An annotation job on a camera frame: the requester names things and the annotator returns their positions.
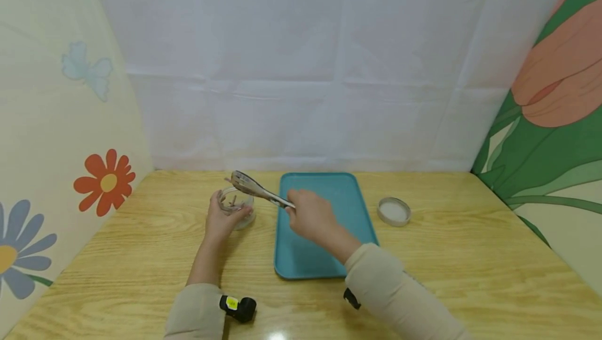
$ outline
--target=tongs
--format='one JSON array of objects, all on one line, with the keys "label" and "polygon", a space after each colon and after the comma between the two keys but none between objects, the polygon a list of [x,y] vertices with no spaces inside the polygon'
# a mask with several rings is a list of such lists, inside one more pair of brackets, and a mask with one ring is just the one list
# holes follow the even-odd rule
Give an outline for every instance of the tongs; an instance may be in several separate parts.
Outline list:
[{"label": "tongs", "polygon": [[282,208],[295,208],[293,203],[264,189],[262,185],[260,185],[253,178],[242,173],[242,171],[234,170],[230,179],[226,178],[226,181],[232,183],[232,186],[234,186],[238,191],[247,195],[264,198],[266,201],[270,201]]}]

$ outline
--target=orange flower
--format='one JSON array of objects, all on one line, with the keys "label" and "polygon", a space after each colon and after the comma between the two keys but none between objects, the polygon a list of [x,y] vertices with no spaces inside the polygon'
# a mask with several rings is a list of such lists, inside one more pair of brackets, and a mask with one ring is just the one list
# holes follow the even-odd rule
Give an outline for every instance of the orange flower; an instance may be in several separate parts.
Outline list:
[{"label": "orange flower", "polygon": [[117,162],[117,151],[110,149],[107,152],[107,165],[99,155],[90,155],[84,166],[94,177],[79,177],[74,182],[74,189],[80,194],[90,193],[79,204],[79,210],[84,212],[94,204],[98,198],[96,215],[102,217],[111,209],[111,205],[118,209],[125,198],[132,194],[130,182],[134,181],[136,174],[128,173],[132,168],[130,159],[123,155]]}]

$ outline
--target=flower center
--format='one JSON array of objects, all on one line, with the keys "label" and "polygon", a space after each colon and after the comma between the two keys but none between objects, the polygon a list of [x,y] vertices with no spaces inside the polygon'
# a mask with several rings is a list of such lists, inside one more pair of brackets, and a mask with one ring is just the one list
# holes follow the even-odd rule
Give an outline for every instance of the flower center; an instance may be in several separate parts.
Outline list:
[{"label": "flower center", "polygon": [[0,246],[0,274],[11,268],[17,260],[17,250],[8,245]]},{"label": "flower center", "polygon": [[106,193],[112,189],[115,189],[116,185],[117,176],[115,174],[107,174],[106,176],[102,177],[102,180],[100,181],[100,188]]}]

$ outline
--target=black device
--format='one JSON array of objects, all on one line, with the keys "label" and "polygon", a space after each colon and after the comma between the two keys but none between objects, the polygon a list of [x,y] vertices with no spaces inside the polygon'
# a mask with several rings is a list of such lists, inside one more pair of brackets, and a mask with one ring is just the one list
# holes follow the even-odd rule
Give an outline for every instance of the black device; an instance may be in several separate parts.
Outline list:
[{"label": "black device", "polygon": [[349,302],[353,306],[354,309],[359,310],[361,307],[361,303],[357,301],[355,294],[353,294],[349,288],[345,289],[345,293],[342,294],[342,297],[345,301]]},{"label": "black device", "polygon": [[222,296],[219,300],[219,308],[239,323],[247,323],[255,316],[257,302],[249,297],[237,300],[234,297]]}]

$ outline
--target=yellow sticker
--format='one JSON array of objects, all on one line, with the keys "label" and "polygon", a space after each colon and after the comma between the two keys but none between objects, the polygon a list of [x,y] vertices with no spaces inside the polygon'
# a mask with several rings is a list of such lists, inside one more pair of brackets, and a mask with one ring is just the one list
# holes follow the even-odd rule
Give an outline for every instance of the yellow sticker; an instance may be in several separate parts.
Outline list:
[{"label": "yellow sticker", "polygon": [[226,306],[230,310],[238,310],[238,300],[233,299],[233,297],[227,297],[226,298]]}]

